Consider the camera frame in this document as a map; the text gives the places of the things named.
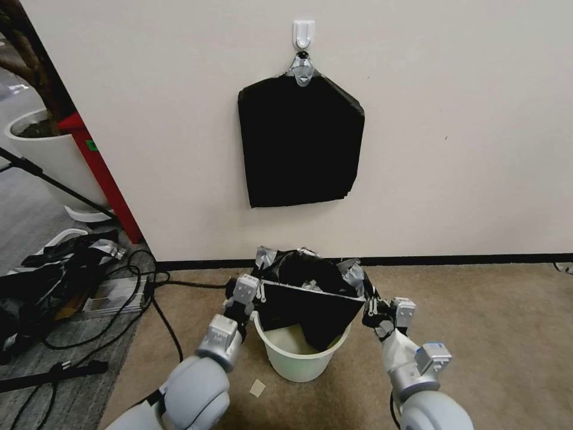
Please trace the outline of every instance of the floor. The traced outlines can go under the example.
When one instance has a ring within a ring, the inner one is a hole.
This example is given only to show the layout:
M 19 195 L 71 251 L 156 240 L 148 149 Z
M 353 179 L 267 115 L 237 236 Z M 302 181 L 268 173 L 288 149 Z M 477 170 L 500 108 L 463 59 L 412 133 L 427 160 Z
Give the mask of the floor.
M 63 206 L 50 195 L 42 182 L 19 169 L 0 173 L 0 275 L 7 273 L 28 255 L 36 253 L 50 239 L 67 228 L 91 230 L 84 223 L 72 220 Z M 95 231 L 117 228 L 113 223 L 103 223 L 94 227 Z M 128 249 L 128 254 L 136 249 L 146 249 L 146 245 L 132 245 L 125 232 L 120 232 L 120 243 Z M 134 263 L 142 270 L 150 269 L 146 256 L 139 254 Z M 125 264 L 125 259 L 118 265 Z M 129 276 L 118 273 L 116 277 Z M 102 338 L 104 342 L 125 327 L 131 315 L 118 318 L 114 328 Z M 68 345 L 87 339 L 107 325 L 109 318 L 95 318 L 88 321 L 66 322 L 50 336 L 55 344 Z M 128 332 L 114 348 L 98 354 L 96 358 L 109 362 L 110 369 L 103 376 L 90 376 L 73 379 L 60 384 L 54 410 L 46 422 L 45 429 L 97 428 L 107 398 L 112 391 L 115 379 L 129 348 L 133 330 Z M 90 343 L 81 348 L 66 351 L 50 351 L 42 345 L 35 345 L 9 365 L 0 366 L 0 378 L 23 376 L 48 371 L 58 362 L 74 360 L 85 355 L 97 346 Z M 0 394 L 0 429 L 8 429 L 17 410 L 24 403 L 31 389 Z M 19 428 L 36 428 L 41 421 L 51 395 L 49 387 L 42 388 L 29 404 Z
M 174 278 L 225 282 L 241 270 L 175 272 Z M 454 355 L 442 390 L 476 429 L 573 428 L 573 277 L 550 264 L 371 267 L 385 297 L 418 305 L 410 335 L 442 340 Z M 193 353 L 223 293 L 161 287 L 156 297 L 186 355 Z M 100 423 L 104 428 L 165 381 L 177 364 L 174 345 L 155 311 L 141 320 Z M 392 429 L 390 383 L 381 346 L 357 319 L 325 373 L 292 383 L 271 368 L 249 325 L 229 376 L 231 405 L 217 429 Z M 266 389 L 249 394 L 255 379 Z

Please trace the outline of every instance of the plastic bucket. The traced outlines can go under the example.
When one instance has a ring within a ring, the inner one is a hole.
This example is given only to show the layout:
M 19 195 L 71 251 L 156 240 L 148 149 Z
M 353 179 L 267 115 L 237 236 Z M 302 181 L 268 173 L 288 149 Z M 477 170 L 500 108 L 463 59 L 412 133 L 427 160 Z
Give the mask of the plastic bucket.
M 258 312 L 252 313 L 252 320 L 264 342 L 271 365 L 279 375 L 293 382 L 308 382 L 319 377 L 350 333 L 349 324 L 330 348 L 317 352 L 306 343 L 299 325 L 263 331 Z

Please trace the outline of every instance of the beige carpet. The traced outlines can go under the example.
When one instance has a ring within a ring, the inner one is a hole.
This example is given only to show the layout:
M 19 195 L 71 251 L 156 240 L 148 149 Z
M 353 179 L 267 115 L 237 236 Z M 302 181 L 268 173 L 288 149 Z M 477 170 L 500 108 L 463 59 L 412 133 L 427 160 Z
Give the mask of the beige carpet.
M 366 268 L 384 297 L 417 305 L 410 335 L 443 340 L 454 360 L 442 390 L 456 399 L 476 429 L 573 428 L 573 277 L 552 265 Z M 176 272 L 181 280 L 225 282 L 237 270 Z M 193 354 L 221 291 L 165 286 L 158 302 L 185 354 Z M 297 384 L 271 368 L 252 324 L 236 370 L 231 406 L 217 429 L 392 429 L 390 383 L 381 346 L 353 323 L 350 336 L 317 380 Z M 101 421 L 108 425 L 165 381 L 177 353 L 157 313 L 141 321 Z M 249 394 L 255 378 L 266 384 Z

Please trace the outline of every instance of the soil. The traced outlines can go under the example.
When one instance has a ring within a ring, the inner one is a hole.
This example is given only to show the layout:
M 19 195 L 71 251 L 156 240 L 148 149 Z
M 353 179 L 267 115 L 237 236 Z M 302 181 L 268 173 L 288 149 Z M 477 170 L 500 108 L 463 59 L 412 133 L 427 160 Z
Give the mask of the soil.
M 18 137 L 27 137 L 28 139 L 37 139 L 38 137 L 52 137 L 52 128 L 50 120 L 44 119 L 40 122 L 35 122 L 28 125 L 21 133 L 17 133 Z

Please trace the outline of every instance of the potted plant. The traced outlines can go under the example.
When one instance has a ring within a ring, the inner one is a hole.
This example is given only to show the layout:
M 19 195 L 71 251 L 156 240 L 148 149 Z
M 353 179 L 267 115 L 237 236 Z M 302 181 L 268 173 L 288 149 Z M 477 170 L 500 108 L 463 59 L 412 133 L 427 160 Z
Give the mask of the potted plant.
M 0 2 L 0 33 L 15 50 L 0 50 L 0 67 L 28 82 L 44 103 L 40 109 L 33 103 L 30 112 L 11 121 L 4 130 L 7 139 L 47 174 L 109 207 L 73 137 L 58 128 L 58 123 L 74 114 L 76 108 L 19 0 Z M 72 218 L 84 222 L 107 219 L 74 197 L 48 187 Z

